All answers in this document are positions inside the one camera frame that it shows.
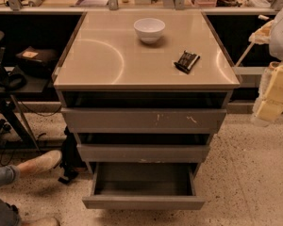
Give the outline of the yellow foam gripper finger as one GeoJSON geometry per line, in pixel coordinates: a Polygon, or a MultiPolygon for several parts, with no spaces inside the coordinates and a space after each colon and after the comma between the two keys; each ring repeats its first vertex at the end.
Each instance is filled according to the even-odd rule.
{"type": "Polygon", "coordinates": [[[261,76],[251,122],[266,127],[283,113],[283,62],[271,62],[261,76]]]}
{"type": "Polygon", "coordinates": [[[260,27],[255,32],[253,32],[250,35],[248,40],[258,45],[269,44],[270,43],[270,33],[271,33],[273,22],[274,21],[271,20],[265,23],[262,27],[260,27]]]}

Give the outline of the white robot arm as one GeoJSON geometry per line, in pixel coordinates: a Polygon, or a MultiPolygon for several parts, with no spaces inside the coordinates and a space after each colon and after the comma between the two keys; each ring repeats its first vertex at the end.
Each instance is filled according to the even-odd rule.
{"type": "Polygon", "coordinates": [[[269,54],[278,59],[264,70],[252,109],[251,122],[265,127],[283,112],[283,8],[273,20],[252,33],[249,40],[254,44],[268,44],[269,54]]]}

